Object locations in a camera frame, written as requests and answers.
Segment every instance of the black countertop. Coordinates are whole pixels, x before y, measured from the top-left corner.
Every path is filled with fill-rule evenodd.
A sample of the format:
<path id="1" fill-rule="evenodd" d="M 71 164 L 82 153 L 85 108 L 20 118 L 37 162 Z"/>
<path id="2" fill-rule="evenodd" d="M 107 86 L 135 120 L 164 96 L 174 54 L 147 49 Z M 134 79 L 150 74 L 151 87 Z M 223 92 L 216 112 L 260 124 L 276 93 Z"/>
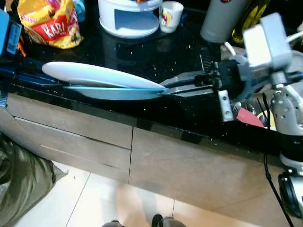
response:
<path id="1" fill-rule="evenodd" d="M 48 61 L 73 61 L 131 73 L 160 83 L 179 73 L 201 70 L 199 52 L 208 45 L 213 60 L 220 59 L 217 45 L 204 43 L 199 34 L 204 14 L 185 10 L 185 26 L 172 34 L 158 30 L 152 36 L 125 40 L 106 33 L 99 23 L 98 3 L 89 1 L 87 19 L 80 25 L 85 37 L 80 46 L 60 50 L 26 45 L 28 57 Z M 193 143 L 212 138 L 277 155 L 278 133 L 241 122 L 222 123 L 216 96 L 161 97 L 146 101 L 104 101 L 63 88 L 14 83 L 11 92 L 74 109 L 145 130 L 157 131 Z"/>

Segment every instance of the red object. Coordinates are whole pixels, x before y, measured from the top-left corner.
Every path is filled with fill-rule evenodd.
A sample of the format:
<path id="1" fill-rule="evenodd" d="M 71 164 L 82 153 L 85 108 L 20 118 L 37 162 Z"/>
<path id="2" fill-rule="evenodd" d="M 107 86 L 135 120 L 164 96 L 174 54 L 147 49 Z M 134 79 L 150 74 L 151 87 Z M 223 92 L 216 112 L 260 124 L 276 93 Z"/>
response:
<path id="1" fill-rule="evenodd" d="M 33 26 L 32 29 L 40 34 L 44 40 L 51 41 L 63 36 L 69 36 L 69 25 L 70 23 L 67 23 L 66 16 L 58 16 L 56 19 Z"/>
<path id="2" fill-rule="evenodd" d="M 166 18 L 165 15 L 162 15 L 161 17 L 163 18 L 163 20 L 164 20 L 165 22 L 167 21 L 167 18 Z"/>
<path id="3" fill-rule="evenodd" d="M 258 119 L 258 117 L 256 117 L 254 114 L 252 114 L 251 112 L 249 112 L 248 110 L 246 110 L 246 109 L 244 109 L 242 107 L 241 107 L 241 109 L 238 112 L 237 119 L 240 122 L 264 128 L 264 125 Z"/>

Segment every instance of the olive green bag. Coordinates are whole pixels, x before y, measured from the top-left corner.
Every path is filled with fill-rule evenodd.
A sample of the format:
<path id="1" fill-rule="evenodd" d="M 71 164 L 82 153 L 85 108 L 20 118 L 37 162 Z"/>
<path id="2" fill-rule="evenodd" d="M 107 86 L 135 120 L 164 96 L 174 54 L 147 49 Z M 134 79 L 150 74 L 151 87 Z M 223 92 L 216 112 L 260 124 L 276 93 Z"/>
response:
<path id="1" fill-rule="evenodd" d="M 63 176 L 51 161 L 0 135 L 0 227 L 21 218 Z"/>

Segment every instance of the white plate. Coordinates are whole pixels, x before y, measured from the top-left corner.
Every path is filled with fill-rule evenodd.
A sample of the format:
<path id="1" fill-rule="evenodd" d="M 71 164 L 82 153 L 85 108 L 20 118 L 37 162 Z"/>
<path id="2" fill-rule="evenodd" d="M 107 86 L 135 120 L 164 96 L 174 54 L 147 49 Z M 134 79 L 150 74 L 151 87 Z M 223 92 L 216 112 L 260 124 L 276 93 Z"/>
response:
<path id="1" fill-rule="evenodd" d="M 69 86 L 64 87 L 66 89 L 71 89 L 81 94 L 105 100 L 145 100 L 161 97 L 161 93 L 165 90 L 160 89 L 150 89 L 150 88 L 111 88 L 111 87 L 78 87 Z"/>
<path id="2" fill-rule="evenodd" d="M 42 71 L 70 84 L 164 89 L 160 84 L 129 73 L 82 63 L 54 61 L 44 64 Z"/>

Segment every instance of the white container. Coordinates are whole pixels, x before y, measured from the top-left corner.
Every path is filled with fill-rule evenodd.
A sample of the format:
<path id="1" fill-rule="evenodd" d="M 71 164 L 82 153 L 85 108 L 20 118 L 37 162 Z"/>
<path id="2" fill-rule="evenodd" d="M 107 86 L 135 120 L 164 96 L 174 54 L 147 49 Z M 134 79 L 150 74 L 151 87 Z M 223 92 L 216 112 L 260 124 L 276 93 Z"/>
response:
<path id="1" fill-rule="evenodd" d="M 152 11 L 160 4 L 161 0 L 98 0 L 100 24 L 120 38 L 143 38 L 157 31 L 159 23 Z"/>

